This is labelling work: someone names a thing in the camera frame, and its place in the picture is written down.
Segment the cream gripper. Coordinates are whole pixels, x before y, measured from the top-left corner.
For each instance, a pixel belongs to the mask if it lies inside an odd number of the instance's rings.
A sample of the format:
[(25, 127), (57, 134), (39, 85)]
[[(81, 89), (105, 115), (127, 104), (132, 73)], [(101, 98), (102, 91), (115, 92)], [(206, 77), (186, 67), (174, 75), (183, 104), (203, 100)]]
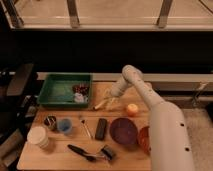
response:
[(117, 103), (118, 98), (121, 97), (125, 91), (128, 89), (129, 85), (124, 79), (119, 79), (116, 81), (110, 89), (106, 89), (104, 92), (104, 99), (109, 99), (107, 104), (107, 109), (112, 110), (113, 106)]

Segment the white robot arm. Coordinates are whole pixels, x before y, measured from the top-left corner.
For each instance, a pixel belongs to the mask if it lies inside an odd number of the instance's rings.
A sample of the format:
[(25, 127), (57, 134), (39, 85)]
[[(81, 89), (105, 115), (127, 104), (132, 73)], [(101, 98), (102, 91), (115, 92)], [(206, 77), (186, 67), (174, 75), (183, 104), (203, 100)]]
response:
[(149, 141), (152, 171), (195, 171), (187, 125), (182, 110), (149, 87), (142, 72), (125, 65), (112, 85), (108, 99), (121, 97), (133, 86), (150, 110)]

